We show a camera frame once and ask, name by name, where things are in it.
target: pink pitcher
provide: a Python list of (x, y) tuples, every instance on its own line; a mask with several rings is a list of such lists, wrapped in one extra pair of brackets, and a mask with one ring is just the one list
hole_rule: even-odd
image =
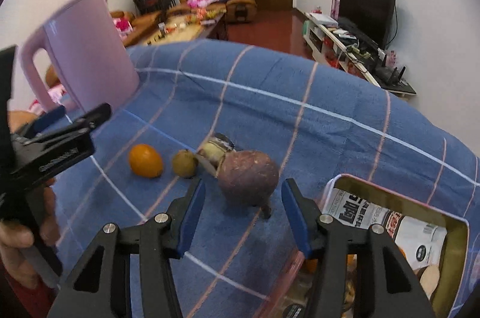
[(71, 0), (40, 26), (18, 50), (23, 72), (44, 111), (51, 100), (33, 64), (45, 49), (61, 83), (68, 91), (71, 110), (88, 111), (100, 103), (118, 109), (136, 91), (138, 74), (123, 47), (105, 0)]

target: baseboard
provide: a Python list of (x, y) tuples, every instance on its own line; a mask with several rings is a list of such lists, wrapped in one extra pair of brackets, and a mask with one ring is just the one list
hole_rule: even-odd
[(306, 20), (308, 20), (308, 18), (306, 17), (306, 15), (300, 11), (298, 8), (294, 8), (292, 10), (293, 14), (298, 18), (300, 19), (302, 22), (305, 22)]

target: green fruit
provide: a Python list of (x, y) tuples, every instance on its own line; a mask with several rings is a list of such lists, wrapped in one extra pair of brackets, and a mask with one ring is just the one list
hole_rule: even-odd
[(184, 178), (195, 176), (198, 160), (190, 150), (180, 150), (172, 159), (173, 172)]

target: television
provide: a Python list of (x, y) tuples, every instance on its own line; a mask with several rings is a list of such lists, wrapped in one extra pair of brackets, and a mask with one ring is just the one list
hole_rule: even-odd
[(365, 38), (358, 34), (365, 34), (376, 46), (385, 49), (394, 9), (395, 0), (340, 0), (338, 22), (359, 39)]

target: pitcher handle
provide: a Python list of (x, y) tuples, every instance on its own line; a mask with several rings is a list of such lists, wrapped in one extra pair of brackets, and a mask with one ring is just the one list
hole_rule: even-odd
[(58, 105), (50, 97), (37, 68), (33, 64), (33, 57), (40, 49), (45, 49), (51, 58), (52, 48), (43, 26), (29, 36), (22, 47), (18, 49), (18, 60), (38, 102), (45, 112), (49, 112), (57, 108)]

